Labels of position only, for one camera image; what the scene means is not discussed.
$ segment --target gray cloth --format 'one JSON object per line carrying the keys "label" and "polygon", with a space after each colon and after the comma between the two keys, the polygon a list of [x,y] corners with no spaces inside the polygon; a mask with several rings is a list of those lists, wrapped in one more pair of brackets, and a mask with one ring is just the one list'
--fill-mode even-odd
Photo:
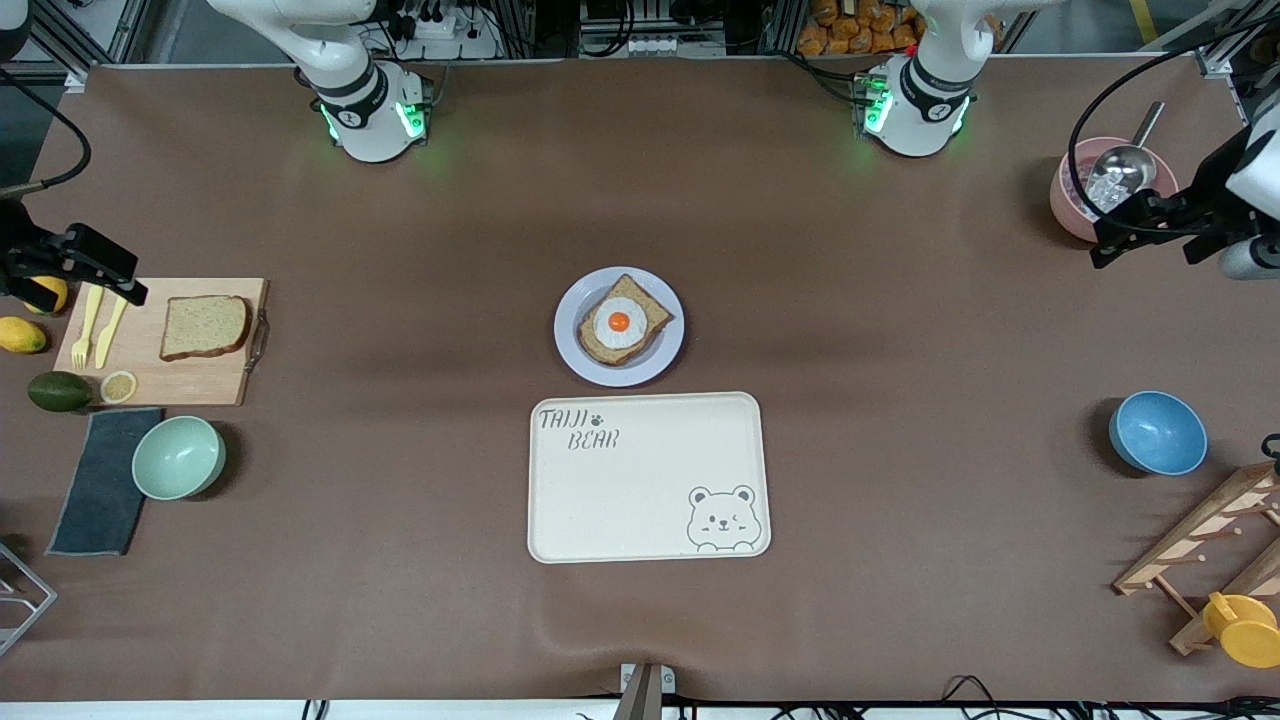
{"label": "gray cloth", "polygon": [[133,451],[160,423],[159,407],[106,410],[88,419],[84,451],[46,555],[124,555],[142,512]]}

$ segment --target toast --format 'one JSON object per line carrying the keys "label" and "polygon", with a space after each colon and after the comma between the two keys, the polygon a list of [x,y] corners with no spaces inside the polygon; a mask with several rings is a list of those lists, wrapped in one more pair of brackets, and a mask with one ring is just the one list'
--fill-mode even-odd
{"label": "toast", "polygon": [[170,297],[160,359],[218,357],[244,347],[251,323],[248,300],[234,295]]}
{"label": "toast", "polygon": [[[645,327],[645,333],[635,345],[620,350],[612,350],[600,343],[599,338],[595,337],[595,314],[600,310],[600,306],[612,297],[626,297],[636,302],[641,310],[644,310],[648,325]],[[658,337],[662,328],[667,327],[673,315],[669,310],[662,306],[652,295],[649,295],[643,287],[636,284],[631,275],[622,275],[618,282],[613,283],[609,292],[600,299],[588,313],[586,318],[582,319],[582,324],[577,327],[577,341],[582,346],[582,350],[595,360],[611,368],[617,368],[626,364],[628,360],[649,347],[653,338]]]}

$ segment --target egg white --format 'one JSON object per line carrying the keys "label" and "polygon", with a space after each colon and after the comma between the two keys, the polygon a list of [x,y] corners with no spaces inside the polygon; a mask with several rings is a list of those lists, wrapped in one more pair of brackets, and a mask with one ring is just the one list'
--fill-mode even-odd
{"label": "egg white", "polygon": [[[622,313],[631,320],[627,329],[618,332],[609,327],[609,315],[614,313]],[[611,297],[595,310],[595,337],[609,350],[631,347],[644,340],[646,329],[649,318],[645,316],[644,307],[630,297]]]}

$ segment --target avocado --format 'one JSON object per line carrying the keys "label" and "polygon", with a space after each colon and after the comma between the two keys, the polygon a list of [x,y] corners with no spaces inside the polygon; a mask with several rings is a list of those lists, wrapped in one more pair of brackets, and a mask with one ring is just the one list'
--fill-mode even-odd
{"label": "avocado", "polygon": [[72,413],[93,401],[93,388],[73,373],[41,373],[27,386],[27,397],[41,410]]}

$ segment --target yellow knife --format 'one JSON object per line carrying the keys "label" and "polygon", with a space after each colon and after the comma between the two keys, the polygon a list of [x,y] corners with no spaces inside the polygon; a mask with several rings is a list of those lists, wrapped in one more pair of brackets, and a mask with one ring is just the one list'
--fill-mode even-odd
{"label": "yellow knife", "polygon": [[120,318],[124,316],[124,309],[129,306],[129,301],[123,297],[115,299],[115,309],[111,310],[111,322],[102,328],[102,332],[97,336],[97,347],[93,354],[93,366],[99,370],[102,365],[106,365],[106,354],[111,350],[111,340],[115,338],[115,328],[120,327]]}

